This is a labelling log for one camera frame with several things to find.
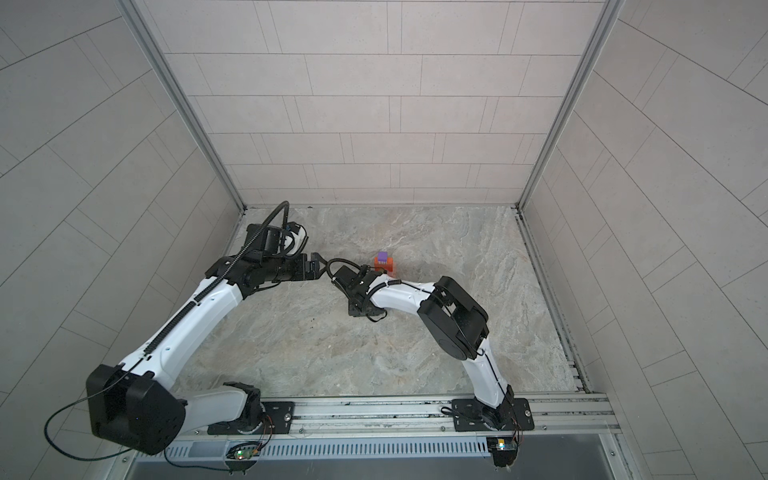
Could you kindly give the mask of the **orange block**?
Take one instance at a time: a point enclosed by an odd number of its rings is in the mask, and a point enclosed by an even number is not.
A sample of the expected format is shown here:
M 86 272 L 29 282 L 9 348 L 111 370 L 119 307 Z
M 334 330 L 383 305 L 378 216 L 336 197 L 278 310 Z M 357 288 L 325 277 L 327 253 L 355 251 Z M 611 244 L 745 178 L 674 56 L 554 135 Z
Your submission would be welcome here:
M 386 273 L 387 275 L 394 276 L 395 275 L 394 259 L 388 256 L 388 260 L 386 262 L 379 262 L 376 256 L 374 258 L 374 269 L 376 271 Z

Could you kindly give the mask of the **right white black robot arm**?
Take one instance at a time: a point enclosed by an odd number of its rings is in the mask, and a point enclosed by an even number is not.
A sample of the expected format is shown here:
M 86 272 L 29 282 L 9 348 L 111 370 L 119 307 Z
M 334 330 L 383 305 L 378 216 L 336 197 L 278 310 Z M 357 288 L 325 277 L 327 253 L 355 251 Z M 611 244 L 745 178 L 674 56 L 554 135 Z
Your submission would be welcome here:
M 436 343 L 462 362 L 474 399 L 477 418 L 496 431 L 518 430 L 514 391 L 503 377 L 489 339 L 488 314 L 454 279 L 411 283 L 383 272 L 354 274 L 342 268 L 332 283 L 348 300 L 348 313 L 376 323 L 391 310 L 418 316 Z

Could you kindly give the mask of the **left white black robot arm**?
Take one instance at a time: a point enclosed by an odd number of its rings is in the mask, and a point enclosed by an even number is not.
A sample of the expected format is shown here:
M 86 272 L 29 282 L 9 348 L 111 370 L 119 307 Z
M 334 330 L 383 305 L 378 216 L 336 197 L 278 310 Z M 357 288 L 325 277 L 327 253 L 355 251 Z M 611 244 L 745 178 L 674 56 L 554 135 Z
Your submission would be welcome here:
M 100 365 L 86 380 L 91 432 L 154 455 L 178 434 L 206 427 L 214 434 L 250 434 L 266 426 L 258 388 L 242 382 L 198 392 L 171 391 L 192 354 L 219 322 L 268 284 L 311 281 L 323 274 L 317 253 L 291 258 L 261 254 L 217 260 L 187 303 L 118 365 Z

